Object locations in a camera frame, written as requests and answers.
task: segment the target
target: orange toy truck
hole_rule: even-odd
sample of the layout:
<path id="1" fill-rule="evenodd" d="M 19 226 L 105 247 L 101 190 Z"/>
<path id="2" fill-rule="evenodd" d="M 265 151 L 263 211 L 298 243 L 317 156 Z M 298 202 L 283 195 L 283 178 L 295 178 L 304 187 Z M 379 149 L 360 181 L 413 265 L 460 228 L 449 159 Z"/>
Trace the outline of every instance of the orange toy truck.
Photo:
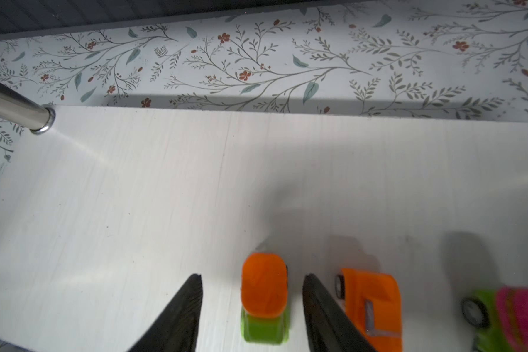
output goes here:
<path id="1" fill-rule="evenodd" d="M 336 277 L 336 295 L 378 352 L 402 352 L 401 295 L 392 276 L 344 268 Z"/>

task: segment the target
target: green car body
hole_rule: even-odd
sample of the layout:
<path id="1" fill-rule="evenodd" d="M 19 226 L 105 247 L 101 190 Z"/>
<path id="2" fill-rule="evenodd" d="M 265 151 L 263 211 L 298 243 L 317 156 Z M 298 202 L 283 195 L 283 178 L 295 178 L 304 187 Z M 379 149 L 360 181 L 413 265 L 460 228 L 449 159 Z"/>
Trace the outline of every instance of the green car body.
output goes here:
<path id="1" fill-rule="evenodd" d="M 495 306 L 496 294 L 495 291 L 481 290 L 475 291 L 472 295 L 472 298 L 479 299 L 485 305 L 489 316 L 489 326 L 477 330 L 472 351 L 514 352 L 500 326 L 499 314 Z"/>
<path id="2" fill-rule="evenodd" d="M 289 309 L 277 318 L 256 318 L 241 309 L 240 333 L 246 342 L 280 345 L 289 338 Z"/>

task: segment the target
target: metal ring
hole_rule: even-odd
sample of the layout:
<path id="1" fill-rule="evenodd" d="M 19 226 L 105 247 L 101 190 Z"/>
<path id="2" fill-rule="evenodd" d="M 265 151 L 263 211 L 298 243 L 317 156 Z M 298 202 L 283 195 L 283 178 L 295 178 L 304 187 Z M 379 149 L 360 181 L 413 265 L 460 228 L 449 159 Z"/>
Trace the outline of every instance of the metal ring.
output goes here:
<path id="1" fill-rule="evenodd" d="M 49 120 L 47 121 L 47 123 L 45 123 L 45 125 L 38 130 L 30 130 L 31 133 L 33 133 L 36 136 L 42 135 L 46 131 L 49 131 L 49 129 L 55 122 L 55 116 L 56 116 L 55 110 L 52 108 L 46 108 L 46 109 L 49 110 Z"/>

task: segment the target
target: orange roof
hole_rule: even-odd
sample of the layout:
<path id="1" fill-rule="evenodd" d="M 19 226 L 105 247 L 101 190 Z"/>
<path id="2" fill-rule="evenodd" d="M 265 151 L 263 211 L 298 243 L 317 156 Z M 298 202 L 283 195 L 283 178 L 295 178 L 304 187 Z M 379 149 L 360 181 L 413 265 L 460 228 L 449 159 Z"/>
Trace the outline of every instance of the orange roof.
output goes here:
<path id="1" fill-rule="evenodd" d="M 240 287 L 244 310 L 257 318 L 276 318 L 288 304 L 288 271 L 278 255 L 254 253 L 246 258 Z"/>

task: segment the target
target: orange toy car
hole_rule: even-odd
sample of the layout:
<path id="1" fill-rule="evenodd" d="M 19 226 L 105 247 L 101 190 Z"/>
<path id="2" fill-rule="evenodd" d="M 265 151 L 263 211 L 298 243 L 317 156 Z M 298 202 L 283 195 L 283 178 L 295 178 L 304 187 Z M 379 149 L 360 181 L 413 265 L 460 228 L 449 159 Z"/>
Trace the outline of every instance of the orange toy car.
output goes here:
<path id="1" fill-rule="evenodd" d="M 378 352 L 402 352 L 401 294 L 392 276 L 344 268 L 336 277 L 336 295 Z"/>
<path id="2" fill-rule="evenodd" d="M 279 345 L 289 337 L 288 268 L 272 253 L 253 253 L 243 265 L 240 331 L 247 342 Z"/>

